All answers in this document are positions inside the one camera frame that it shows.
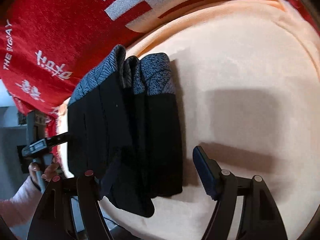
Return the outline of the pink sleeve left forearm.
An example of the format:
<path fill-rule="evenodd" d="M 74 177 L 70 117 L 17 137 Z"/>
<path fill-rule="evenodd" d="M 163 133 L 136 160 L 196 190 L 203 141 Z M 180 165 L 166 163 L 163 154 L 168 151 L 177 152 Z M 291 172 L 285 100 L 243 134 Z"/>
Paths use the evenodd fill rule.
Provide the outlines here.
<path fill-rule="evenodd" d="M 10 228 L 25 224 L 33 217 L 41 197 L 29 176 L 13 197 L 1 200 L 1 217 Z"/>

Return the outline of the person's left hand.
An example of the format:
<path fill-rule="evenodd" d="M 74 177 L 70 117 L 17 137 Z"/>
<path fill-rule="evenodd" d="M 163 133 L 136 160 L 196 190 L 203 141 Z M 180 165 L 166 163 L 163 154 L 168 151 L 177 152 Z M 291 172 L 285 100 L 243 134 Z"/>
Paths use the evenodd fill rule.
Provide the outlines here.
<path fill-rule="evenodd" d="M 57 169 L 59 168 L 59 166 L 60 164 L 57 162 L 55 158 L 53 158 L 52 163 L 46 167 L 41 178 L 47 182 L 50 182 L 51 179 L 57 175 Z M 36 175 L 36 172 L 40 170 L 39 166 L 37 165 L 37 163 L 30 163 L 28 168 L 33 183 L 39 186 L 39 182 Z"/>

